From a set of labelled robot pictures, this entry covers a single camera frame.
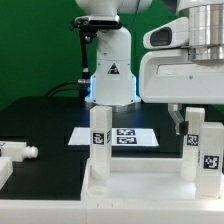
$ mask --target black table surface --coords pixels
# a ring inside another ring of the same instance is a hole
[[[223,121],[212,106],[206,121]],[[112,147],[114,157],[182,156],[183,136],[176,136],[167,104],[145,104],[140,109],[113,113],[113,128],[152,128],[158,147]],[[68,146],[74,127],[89,127],[89,108],[78,98],[26,97],[0,112],[0,140],[37,146],[37,159],[13,162],[13,174],[0,199],[79,200],[89,146]]]

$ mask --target green backdrop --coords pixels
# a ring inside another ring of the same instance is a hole
[[[75,0],[0,0],[0,110],[20,97],[43,96],[55,85],[81,77],[78,31],[69,30],[70,21],[80,15],[84,12]],[[134,74],[146,53],[143,35],[174,18],[162,0],[138,14],[131,31]],[[127,28],[132,19],[121,15]],[[88,45],[91,72],[95,48],[95,41]]]

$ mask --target white paper sheet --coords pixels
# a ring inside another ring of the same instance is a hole
[[[90,129],[76,127],[68,145],[90,145]],[[158,146],[153,129],[113,128],[113,146]]]

